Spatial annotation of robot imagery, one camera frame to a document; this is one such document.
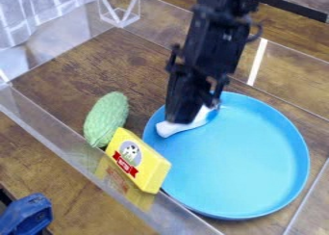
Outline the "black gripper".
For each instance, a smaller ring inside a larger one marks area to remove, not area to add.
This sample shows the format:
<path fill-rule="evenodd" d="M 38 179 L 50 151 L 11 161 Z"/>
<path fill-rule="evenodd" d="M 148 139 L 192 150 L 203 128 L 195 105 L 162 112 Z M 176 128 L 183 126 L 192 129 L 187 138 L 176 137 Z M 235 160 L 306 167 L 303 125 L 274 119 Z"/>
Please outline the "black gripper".
<path fill-rule="evenodd" d="M 184 46 L 172 46 L 166 67 L 168 122 L 191 123 L 203 105 L 219 109 L 222 92 L 231 83 L 228 74 L 236 71 L 244 46 L 251 42 L 251 27 L 250 13 L 194 7 Z"/>

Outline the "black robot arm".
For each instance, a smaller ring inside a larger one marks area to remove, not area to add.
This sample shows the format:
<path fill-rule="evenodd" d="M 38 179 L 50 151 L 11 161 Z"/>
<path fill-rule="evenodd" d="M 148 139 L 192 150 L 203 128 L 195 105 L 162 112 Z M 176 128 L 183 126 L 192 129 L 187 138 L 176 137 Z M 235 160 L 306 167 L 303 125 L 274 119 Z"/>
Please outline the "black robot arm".
<path fill-rule="evenodd" d="M 262 0 L 198 0 L 186 42 L 172 45 L 164 117 L 191 123 L 203 107 L 219 106 L 220 95 L 238 69 L 244 46 L 258 38 L 251 19 Z"/>

